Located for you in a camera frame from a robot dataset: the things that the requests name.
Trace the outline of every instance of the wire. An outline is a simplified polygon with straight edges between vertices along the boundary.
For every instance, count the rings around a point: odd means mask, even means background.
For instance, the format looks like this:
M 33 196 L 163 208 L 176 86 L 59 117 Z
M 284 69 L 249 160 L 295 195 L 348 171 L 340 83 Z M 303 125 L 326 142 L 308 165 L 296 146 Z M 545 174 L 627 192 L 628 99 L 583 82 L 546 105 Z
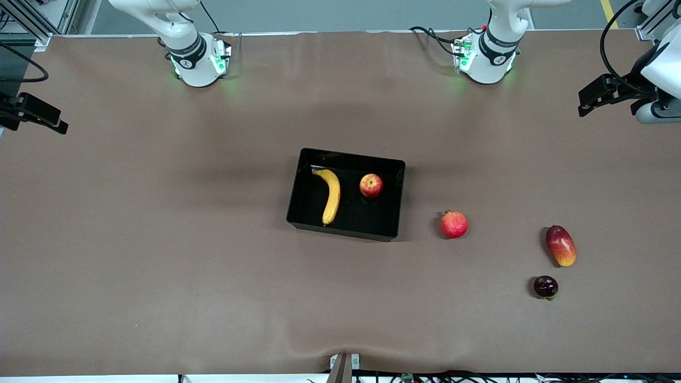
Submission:
M 435 31 L 432 30 L 432 28 L 425 29 L 425 28 L 423 28 L 423 27 L 411 27 L 411 28 L 409 28 L 409 30 L 412 31 L 412 32 L 424 31 L 424 32 L 426 32 L 426 35 L 428 35 L 428 36 L 434 38 L 435 41 L 437 41 L 437 43 L 440 44 L 440 47 L 441 47 L 445 52 L 449 53 L 449 54 L 452 55 L 452 56 L 456 56 L 456 57 L 463 57 L 463 56 L 464 56 L 462 53 L 455 53 L 455 52 L 452 52 L 452 51 L 449 50 L 446 46 L 444 46 L 444 44 L 442 44 L 443 42 L 448 43 L 448 44 L 451 44 L 451 43 L 454 42 L 454 40 L 449 40 L 449 39 L 445 39 L 445 38 L 443 38 L 443 37 L 439 37 L 439 36 L 435 33 Z
M 14 53 L 15 55 L 19 56 L 21 59 L 24 59 L 24 60 L 27 61 L 29 64 L 31 64 L 31 65 L 33 65 L 34 67 L 36 67 L 36 68 L 37 68 L 39 71 L 41 71 L 42 74 L 43 74 L 42 77 L 37 77 L 37 78 L 3 78 L 3 77 L 0 77 L 0 82 L 41 82 L 41 81 L 47 80 L 47 79 L 50 77 L 50 75 L 47 73 L 47 71 L 45 70 L 45 68 L 43 68 L 42 66 L 38 65 L 38 63 L 36 63 L 35 61 L 31 60 L 30 58 L 28 58 L 28 57 L 22 55 L 22 53 L 19 52 L 18 50 L 12 48 L 11 46 L 9 46 L 9 45 L 7 45 L 7 44 L 5 44 L 5 43 L 3 43 L 2 41 L 0 41 L 0 47 L 5 48 L 5 49 L 7 49 L 8 51 Z
M 607 35 L 607 32 L 610 30 L 610 27 L 615 23 L 615 20 L 617 20 L 617 17 L 619 17 L 622 13 L 624 13 L 627 8 L 631 7 L 633 4 L 639 2 L 640 0 L 629 0 L 626 4 L 624 4 L 615 14 L 612 16 L 610 21 L 607 22 L 607 25 L 605 26 L 605 29 L 603 30 L 603 33 L 601 34 L 601 43 L 600 43 L 600 50 L 601 50 L 601 59 L 603 60 L 603 64 L 605 65 L 605 68 L 610 72 L 610 74 L 618 81 L 620 81 L 622 84 L 628 86 L 632 90 L 644 94 L 644 95 L 651 95 L 651 92 L 644 91 L 643 89 L 640 89 L 639 87 L 636 87 L 635 85 L 632 85 L 631 83 L 627 82 L 625 79 L 622 78 L 617 72 L 615 72 L 615 69 L 610 65 L 610 61 L 607 59 L 607 55 L 605 53 L 605 36 Z
M 201 4 L 201 8 L 204 9 L 204 12 L 206 13 L 206 16 L 210 19 L 210 22 L 213 23 L 213 26 L 215 27 L 215 33 L 225 33 L 224 31 L 221 31 L 220 28 L 217 27 L 217 23 L 215 20 L 213 20 L 213 17 L 210 15 L 210 12 L 206 9 L 206 6 L 204 5 L 203 1 L 199 1 L 199 4 Z
M 177 12 L 178 15 L 180 15 L 181 18 L 184 18 L 185 20 L 189 21 L 190 23 L 194 23 L 194 20 L 191 20 L 190 18 L 186 17 L 182 12 Z
M 3 10 L 0 10 L 0 24 L 2 24 L 2 26 L 0 26 L 0 31 L 2 31 L 3 29 L 5 29 L 5 27 L 7 26 L 7 24 L 8 24 L 10 21 L 13 21 L 13 20 L 12 20 L 12 17 L 10 16 L 10 14 L 5 13 L 5 11 L 3 11 Z
M 681 15 L 679 15 L 679 7 L 680 6 L 681 6 L 681 0 L 674 1 L 674 5 L 671 6 L 671 15 L 676 19 L 681 18 Z
M 414 32 L 414 31 L 423 31 L 423 32 L 426 33 L 426 35 L 429 35 L 430 37 L 432 37 L 432 38 L 434 38 L 434 39 L 438 39 L 438 40 L 440 40 L 440 41 L 442 41 L 442 42 L 446 42 L 446 43 L 449 43 L 449 44 L 451 44 L 451 43 L 454 42 L 454 40 L 448 40 L 448 39 L 445 39 L 445 38 L 443 38 L 443 37 L 439 37 L 438 35 L 435 34 L 435 32 L 432 30 L 432 28 L 430 28 L 430 29 L 425 29 L 425 28 L 423 28 L 423 27 L 418 27 L 418 26 L 416 26 L 416 27 L 411 27 L 411 28 L 409 28 L 409 30 L 412 31 L 412 32 Z

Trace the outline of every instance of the black tray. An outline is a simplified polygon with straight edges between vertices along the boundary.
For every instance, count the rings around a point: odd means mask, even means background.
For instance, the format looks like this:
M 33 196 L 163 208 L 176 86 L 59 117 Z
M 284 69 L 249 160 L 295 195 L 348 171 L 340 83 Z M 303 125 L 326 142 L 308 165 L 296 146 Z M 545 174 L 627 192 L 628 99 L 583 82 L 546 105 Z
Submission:
M 329 226 L 321 224 L 329 188 L 321 177 L 312 174 L 314 168 L 330 169 L 340 181 L 340 205 Z M 383 191 L 376 198 L 360 193 L 360 180 L 368 173 L 383 180 Z M 404 179 L 405 162 L 399 159 L 304 148 L 298 158 L 286 220 L 299 229 L 390 241 L 397 237 L 400 225 Z

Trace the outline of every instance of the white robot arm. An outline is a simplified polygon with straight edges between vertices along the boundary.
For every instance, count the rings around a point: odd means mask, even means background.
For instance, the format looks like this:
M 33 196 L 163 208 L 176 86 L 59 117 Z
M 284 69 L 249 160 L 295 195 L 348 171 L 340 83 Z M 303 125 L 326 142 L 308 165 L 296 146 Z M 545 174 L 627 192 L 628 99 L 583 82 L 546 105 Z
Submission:
M 116 9 L 149 26 L 165 44 L 175 72 L 192 87 L 226 77 L 232 49 L 208 33 L 199 33 L 183 12 L 200 0 L 109 0 Z
M 640 123 L 681 123 L 681 24 L 657 30 L 663 34 L 661 39 L 655 37 L 655 45 L 624 76 L 606 59 L 605 35 L 614 19 L 634 3 L 636 0 L 630 0 L 620 8 L 601 35 L 601 56 L 609 73 L 580 91 L 579 114 L 584 117 L 600 106 L 637 100 L 631 104 L 631 112 Z
M 511 70 L 516 48 L 529 26 L 531 7 L 558 7 L 572 0 L 486 0 L 490 21 L 482 32 L 457 39 L 454 66 L 476 82 L 493 84 Z

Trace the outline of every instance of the apple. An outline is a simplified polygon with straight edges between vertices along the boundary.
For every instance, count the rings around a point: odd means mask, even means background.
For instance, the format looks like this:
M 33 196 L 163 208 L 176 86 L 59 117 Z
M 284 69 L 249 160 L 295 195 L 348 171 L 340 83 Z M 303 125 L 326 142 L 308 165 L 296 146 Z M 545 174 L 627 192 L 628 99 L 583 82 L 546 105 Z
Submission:
M 360 181 L 360 192 L 367 198 L 376 198 L 383 190 L 383 180 L 375 174 L 367 174 Z

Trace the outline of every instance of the banana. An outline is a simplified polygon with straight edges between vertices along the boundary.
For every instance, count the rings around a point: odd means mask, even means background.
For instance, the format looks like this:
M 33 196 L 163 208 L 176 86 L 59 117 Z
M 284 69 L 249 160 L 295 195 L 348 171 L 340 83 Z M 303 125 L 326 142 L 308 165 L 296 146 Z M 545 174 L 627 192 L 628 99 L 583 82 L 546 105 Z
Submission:
M 336 174 L 328 169 L 315 169 L 312 170 L 312 174 L 320 176 L 329 185 L 329 199 L 326 201 L 326 208 L 321 216 L 321 222 L 324 226 L 328 226 L 334 221 L 338 204 L 341 203 L 341 182 L 338 181 Z

